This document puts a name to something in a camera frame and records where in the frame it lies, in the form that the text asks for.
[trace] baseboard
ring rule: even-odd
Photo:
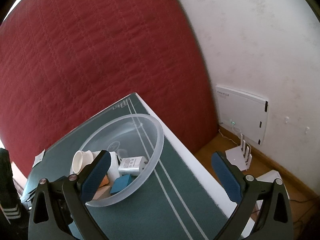
[[[240,144],[240,139],[227,129],[219,126],[221,133],[230,139],[234,140],[236,143]],[[280,173],[283,179],[286,179],[291,184],[293,184],[301,193],[303,193],[307,198],[315,198],[318,195],[309,188],[306,184],[304,184],[300,179],[294,176],[290,171],[288,171],[285,167],[281,166],[279,163],[275,162],[274,160],[270,159],[266,155],[264,155],[258,149],[251,147],[251,154],[252,157],[257,158],[261,162],[263,162],[266,166],[268,166],[272,170],[276,170]]]

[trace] white paper cup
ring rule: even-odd
[[[75,174],[79,174],[82,169],[93,162],[93,155],[91,151],[77,151],[73,156],[72,170]]]

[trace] table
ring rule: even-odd
[[[108,207],[88,207],[89,212],[111,240],[213,239],[236,204],[136,93],[107,107],[47,149],[29,174],[23,195],[41,178],[54,181],[68,176],[74,153],[97,128],[135,113],[150,114],[161,123],[165,140],[160,161],[134,194]],[[249,235],[253,225],[250,219],[243,236]],[[74,223],[70,229],[82,239]]]

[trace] white stripe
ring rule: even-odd
[[[7,216],[13,216],[13,215],[18,215],[18,214],[20,213],[20,210],[15,211],[15,212],[4,211],[4,213],[5,213]]]
[[[126,101],[127,101],[127,105],[128,105],[130,114],[132,114],[131,109],[130,109],[130,106],[129,106],[129,104],[128,104],[128,100],[126,99]],[[138,135],[139,135],[140,141],[141,141],[141,143],[142,143],[142,145],[143,145],[143,148],[144,148],[144,150],[145,150],[148,158],[150,159],[149,153],[148,153],[148,151],[147,151],[147,149],[146,149],[146,146],[144,145],[144,142],[143,142],[143,140],[142,140],[142,138],[141,138],[141,135],[140,135],[140,133],[139,133],[138,127],[137,127],[136,122],[134,121],[133,117],[132,117],[132,120],[133,120],[134,126],[135,126],[135,128],[136,128],[136,130],[137,130],[137,133],[138,133]],[[171,206],[174,214],[176,215],[178,221],[180,222],[180,225],[182,226],[183,230],[184,230],[185,233],[187,234],[188,238],[189,238],[190,240],[193,240],[193,238],[191,237],[188,229],[187,229],[186,226],[184,225],[181,217],[179,216],[177,210],[175,209],[175,207],[174,207],[174,205],[173,205],[173,203],[172,203],[169,195],[167,194],[167,191],[165,190],[165,188],[164,188],[164,186],[163,186],[163,184],[162,184],[162,182],[161,182],[161,180],[160,180],[160,178],[159,178],[159,176],[158,176],[158,173],[156,172],[156,169],[154,169],[154,172],[155,172],[155,175],[156,175],[156,177],[157,177],[157,179],[158,179],[158,181],[159,181],[159,184],[160,184],[160,186],[161,186],[161,188],[162,188],[162,191],[163,191],[165,197],[167,198],[167,200],[168,200],[168,202],[169,202],[169,204],[170,204],[170,206]]]
[[[4,212],[9,212],[9,211],[17,211],[18,210],[18,204],[16,205],[15,208],[2,208]]]
[[[8,219],[17,219],[21,217],[21,213],[18,216],[8,216]]]
[[[132,101],[131,101],[130,98],[129,98],[129,100],[130,100],[130,103],[131,103],[132,108],[134,109],[134,112],[137,113],[137,112],[136,112],[136,109],[134,108],[134,106],[133,106]],[[149,141],[149,143],[150,143],[150,145],[151,145],[151,148],[154,150],[154,147],[153,147],[153,145],[152,145],[152,143],[151,143],[151,141],[150,141],[150,139],[149,139],[149,136],[147,135],[145,129],[143,128],[143,125],[142,125],[141,127],[142,127],[143,132],[144,132],[144,134],[146,135],[146,137],[147,137],[147,139],[148,139],[148,141]],[[190,218],[192,219],[192,221],[194,222],[194,224],[196,225],[196,227],[197,227],[198,230],[200,231],[201,235],[203,236],[203,238],[204,238],[205,240],[209,240],[209,238],[206,236],[206,234],[204,233],[204,231],[202,230],[202,228],[201,228],[200,225],[198,224],[198,222],[197,222],[197,220],[195,219],[195,217],[192,215],[190,209],[188,208],[188,206],[187,206],[186,203],[184,202],[183,198],[181,197],[179,191],[177,190],[176,186],[174,185],[173,181],[171,180],[171,178],[170,178],[169,174],[167,173],[167,170],[165,169],[165,167],[164,167],[164,165],[162,164],[161,160],[159,160],[159,163],[160,163],[160,165],[161,165],[161,167],[162,167],[165,175],[167,176],[168,180],[170,181],[170,184],[171,184],[171,186],[173,187],[175,193],[177,194],[178,198],[180,199],[181,203],[183,204],[183,206],[184,206],[184,208],[186,209],[187,213],[189,214]]]
[[[8,219],[8,217],[5,215],[4,211],[3,211],[3,208],[1,206],[1,203],[0,203],[0,210],[2,211],[2,213],[4,214],[4,217],[7,219],[7,221],[9,222],[9,224],[11,224],[10,220]]]

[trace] white router base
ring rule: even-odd
[[[237,166],[241,171],[246,171],[250,167],[252,156],[251,154],[248,155],[248,161],[246,163],[240,146],[227,150],[226,156],[228,161]]]

